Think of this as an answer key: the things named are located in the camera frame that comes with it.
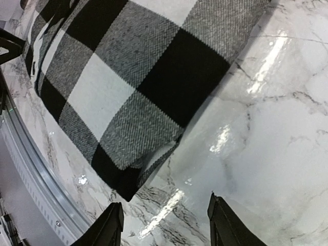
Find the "black white checkered shirt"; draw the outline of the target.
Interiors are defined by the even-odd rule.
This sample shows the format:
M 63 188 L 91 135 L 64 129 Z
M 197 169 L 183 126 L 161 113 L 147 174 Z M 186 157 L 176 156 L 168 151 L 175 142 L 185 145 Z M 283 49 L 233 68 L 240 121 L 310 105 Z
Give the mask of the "black white checkered shirt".
M 24 51 L 48 112 L 129 201 L 177 148 L 268 1 L 37 1 Z

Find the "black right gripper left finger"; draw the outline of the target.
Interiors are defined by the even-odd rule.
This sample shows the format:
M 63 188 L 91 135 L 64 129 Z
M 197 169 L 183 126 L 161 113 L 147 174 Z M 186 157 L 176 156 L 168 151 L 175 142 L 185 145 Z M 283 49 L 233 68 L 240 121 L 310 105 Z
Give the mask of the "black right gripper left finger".
M 124 228 L 121 202 L 112 202 L 74 246 L 120 246 Z

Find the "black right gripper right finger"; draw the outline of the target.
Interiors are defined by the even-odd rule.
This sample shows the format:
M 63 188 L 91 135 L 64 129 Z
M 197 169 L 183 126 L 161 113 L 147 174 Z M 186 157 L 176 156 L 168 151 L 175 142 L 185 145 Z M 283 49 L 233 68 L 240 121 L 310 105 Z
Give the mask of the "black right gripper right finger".
M 208 217 L 211 246 L 265 246 L 222 197 L 211 194 Z

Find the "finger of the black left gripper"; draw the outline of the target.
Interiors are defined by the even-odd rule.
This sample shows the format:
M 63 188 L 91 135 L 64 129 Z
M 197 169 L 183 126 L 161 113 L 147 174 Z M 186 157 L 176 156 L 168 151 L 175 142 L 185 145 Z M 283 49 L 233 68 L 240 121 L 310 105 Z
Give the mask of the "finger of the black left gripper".
M 1 28 L 1 48 L 8 50 L 8 52 L 1 54 L 0 64 L 2 65 L 20 56 L 23 53 L 24 45 L 25 41 L 23 39 Z

